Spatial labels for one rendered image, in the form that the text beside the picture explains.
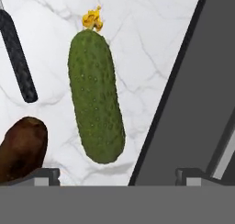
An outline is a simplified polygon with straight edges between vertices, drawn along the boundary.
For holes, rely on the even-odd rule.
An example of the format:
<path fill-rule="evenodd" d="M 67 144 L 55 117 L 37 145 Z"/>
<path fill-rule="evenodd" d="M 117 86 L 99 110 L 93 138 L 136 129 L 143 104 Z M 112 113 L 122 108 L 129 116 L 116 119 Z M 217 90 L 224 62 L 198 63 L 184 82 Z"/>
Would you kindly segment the brown sweet potato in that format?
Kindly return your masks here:
<path fill-rule="evenodd" d="M 23 178 L 42 167 L 48 148 L 48 130 L 38 118 L 23 117 L 0 144 L 0 184 Z"/>

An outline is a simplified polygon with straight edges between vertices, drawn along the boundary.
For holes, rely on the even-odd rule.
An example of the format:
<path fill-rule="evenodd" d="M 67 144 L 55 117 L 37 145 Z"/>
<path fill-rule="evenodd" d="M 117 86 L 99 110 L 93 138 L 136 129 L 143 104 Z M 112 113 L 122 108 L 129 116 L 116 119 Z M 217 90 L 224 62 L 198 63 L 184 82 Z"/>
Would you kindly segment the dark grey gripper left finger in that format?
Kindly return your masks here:
<path fill-rule="evenodd" d="M 59 168 L 40 168 L 24 178 L 9 182 L 9 185 L 25 186 L 59 186 Z"/>

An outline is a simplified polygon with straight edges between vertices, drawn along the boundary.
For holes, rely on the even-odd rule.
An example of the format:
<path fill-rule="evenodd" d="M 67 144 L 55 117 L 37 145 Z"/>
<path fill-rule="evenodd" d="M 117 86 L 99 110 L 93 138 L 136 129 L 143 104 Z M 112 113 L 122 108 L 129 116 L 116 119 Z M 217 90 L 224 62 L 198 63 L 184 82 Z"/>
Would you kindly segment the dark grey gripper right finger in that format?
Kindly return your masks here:
<path fill-rule="evenodd" d="M 175 184 L 180 186 L 217 186 L 226 185 L 197 168 L 177 168 L 175 170 Z"/>

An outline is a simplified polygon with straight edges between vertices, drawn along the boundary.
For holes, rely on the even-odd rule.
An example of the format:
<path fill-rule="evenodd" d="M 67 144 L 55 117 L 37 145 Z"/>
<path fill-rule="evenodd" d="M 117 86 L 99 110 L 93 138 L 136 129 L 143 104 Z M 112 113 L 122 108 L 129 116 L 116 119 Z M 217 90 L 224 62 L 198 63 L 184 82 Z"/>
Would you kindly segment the green cucumber with yellow flower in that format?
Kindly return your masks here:
<path fill-rule="evenodd" d="M 108 164 L 124 151 L 126 133 L 112 53 L 100 34 L 100 10 L 97 6 L 82 16 L 83 29 L 70 44 L 68 76 L 85 154 L 93 162 Z"/>

